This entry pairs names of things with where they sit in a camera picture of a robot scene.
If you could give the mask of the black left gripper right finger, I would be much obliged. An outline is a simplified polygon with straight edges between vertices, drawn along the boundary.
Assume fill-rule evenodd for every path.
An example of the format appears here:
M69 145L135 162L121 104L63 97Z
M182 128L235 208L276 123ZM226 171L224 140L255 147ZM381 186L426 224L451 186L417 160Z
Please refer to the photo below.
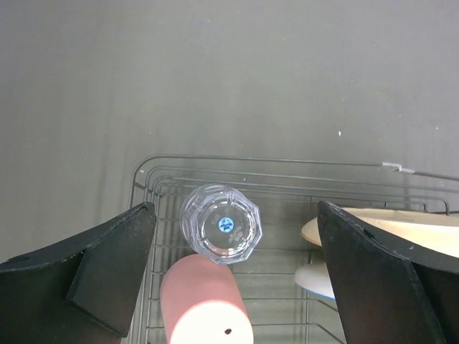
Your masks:
M457 343L458 258L329 201L318 232L348 343Z

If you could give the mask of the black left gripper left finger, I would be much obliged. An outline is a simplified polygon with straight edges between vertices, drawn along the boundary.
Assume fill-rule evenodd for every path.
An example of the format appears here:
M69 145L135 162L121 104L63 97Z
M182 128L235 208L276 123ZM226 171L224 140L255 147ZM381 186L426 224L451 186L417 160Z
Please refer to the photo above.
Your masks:
M128 335L156 225L143 202L1 263L2 343L120 343Z

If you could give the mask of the white plate with red pattern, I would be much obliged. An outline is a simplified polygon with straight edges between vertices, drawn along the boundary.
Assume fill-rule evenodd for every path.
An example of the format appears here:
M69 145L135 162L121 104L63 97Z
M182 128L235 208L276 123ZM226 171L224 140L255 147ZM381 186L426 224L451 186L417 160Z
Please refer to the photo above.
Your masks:
M294 275L294 281L299 287L313 294L331 300L335 299L325 262L306 264L298 268Z

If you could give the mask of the pink plastic cup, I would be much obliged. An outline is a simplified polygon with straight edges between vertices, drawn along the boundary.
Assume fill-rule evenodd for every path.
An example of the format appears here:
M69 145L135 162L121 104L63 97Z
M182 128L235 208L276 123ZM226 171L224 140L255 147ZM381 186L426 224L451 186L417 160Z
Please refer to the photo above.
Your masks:
M253 343L254 333L227 265L190 254L166 273L160 288L167 343Z

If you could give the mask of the clear faceted drinking glass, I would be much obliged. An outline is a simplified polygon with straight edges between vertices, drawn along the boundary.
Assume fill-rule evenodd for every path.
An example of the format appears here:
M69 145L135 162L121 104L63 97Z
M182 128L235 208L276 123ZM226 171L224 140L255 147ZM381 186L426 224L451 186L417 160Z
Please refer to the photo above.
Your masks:
M262 238L259 207L226 185L193 190L181 206L179 225L187 244L218 265L247 260Z

